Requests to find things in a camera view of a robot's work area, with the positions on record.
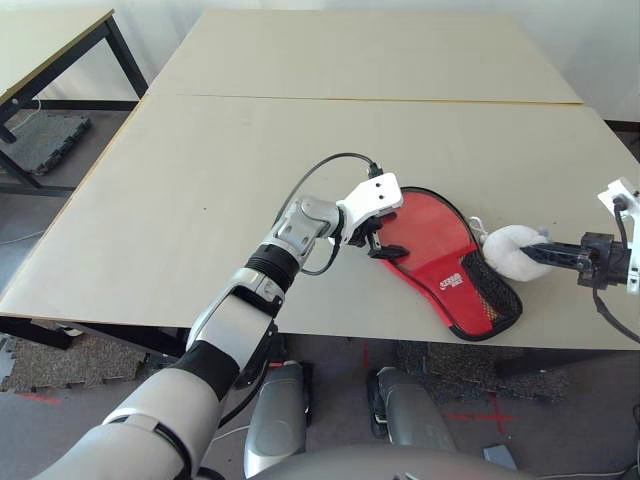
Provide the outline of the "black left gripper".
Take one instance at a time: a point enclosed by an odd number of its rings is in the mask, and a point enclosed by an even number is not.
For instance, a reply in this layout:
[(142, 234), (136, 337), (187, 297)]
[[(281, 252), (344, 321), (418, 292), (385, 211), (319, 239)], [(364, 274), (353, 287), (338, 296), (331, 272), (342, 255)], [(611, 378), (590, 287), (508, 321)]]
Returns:
[(349, 240), (350, 246), (363, 248), (369, 247), (369, 256), (374, 259), (396, 259), (406, 255), (406, 249), (402, 246), (383, 246), (378, 237), (378, 231), (384, 226), (385, 220), (395, 219), (395, 213), (372, 216), (356, 228)]

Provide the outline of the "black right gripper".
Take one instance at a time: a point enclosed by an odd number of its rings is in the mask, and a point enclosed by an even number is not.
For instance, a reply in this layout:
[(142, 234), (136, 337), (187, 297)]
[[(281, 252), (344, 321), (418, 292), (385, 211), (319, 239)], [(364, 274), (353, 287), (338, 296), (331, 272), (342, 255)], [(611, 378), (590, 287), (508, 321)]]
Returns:
[(578, 274), (577, 284), (589, 288), (626, 285), (631, 250), (613, 234), (587, 232), (581, 245), (547, 242), (520, 248), (531, 260), (549, 266), (577, 266), (582, 253), (590, 265)]

